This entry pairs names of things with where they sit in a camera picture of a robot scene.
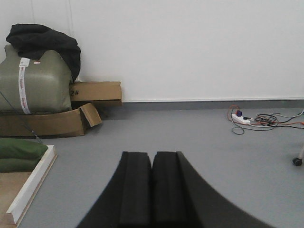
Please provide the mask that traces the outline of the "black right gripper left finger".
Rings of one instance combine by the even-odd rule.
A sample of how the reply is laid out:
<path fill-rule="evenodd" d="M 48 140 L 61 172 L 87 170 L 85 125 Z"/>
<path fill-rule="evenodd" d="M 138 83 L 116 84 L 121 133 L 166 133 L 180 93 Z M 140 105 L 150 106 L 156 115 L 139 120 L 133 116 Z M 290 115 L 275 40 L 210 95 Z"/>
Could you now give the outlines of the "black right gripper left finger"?
<path fill-rule="evenodd" d="M 115 173 L 79 228 L 148 228 L 151 162 L 145 152 L 123 152 Z"/>

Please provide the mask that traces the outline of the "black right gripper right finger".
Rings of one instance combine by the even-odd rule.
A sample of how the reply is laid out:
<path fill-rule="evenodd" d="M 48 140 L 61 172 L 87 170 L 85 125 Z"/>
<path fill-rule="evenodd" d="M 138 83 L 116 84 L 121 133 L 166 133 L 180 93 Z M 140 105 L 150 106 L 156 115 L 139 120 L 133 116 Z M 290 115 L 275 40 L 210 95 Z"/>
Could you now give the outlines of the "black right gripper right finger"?
<path fill-rule="evenodd" d="M 182 152 L 157 152 L 152 165 L 156 228 L 268 228 L 201 177 Z"/>

